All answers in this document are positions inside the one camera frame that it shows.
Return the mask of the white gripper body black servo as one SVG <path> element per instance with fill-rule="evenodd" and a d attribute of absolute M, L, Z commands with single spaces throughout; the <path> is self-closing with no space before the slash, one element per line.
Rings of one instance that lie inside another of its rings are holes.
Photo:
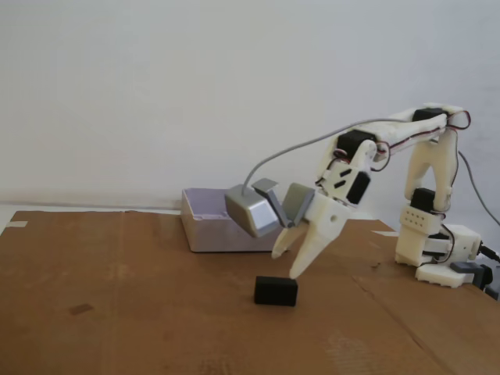
<path fill-rule="evenodd" d="M 365 170 L 326 170 L 316 182 L 317 192 L 305 214 L 307 241 L 333 241 L 370 185 Z"/>

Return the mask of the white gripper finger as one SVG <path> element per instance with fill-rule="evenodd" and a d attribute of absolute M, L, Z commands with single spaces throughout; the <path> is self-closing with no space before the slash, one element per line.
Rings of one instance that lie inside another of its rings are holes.
<path fill-rule="evenodd" d="M 297 279 L 312 264 L 317 256 L 331 243 L 330 224 L 310 222 L 304 241 L 290 269 L 289 277 Z"/>
<path fill-rule="evenodd" d="M 271 253 L 272 259 L 281 257 L 294 242 L 306 231 L 307 225 L 298 225 L 296 227 L 285 228 L 277 237 Z"/>

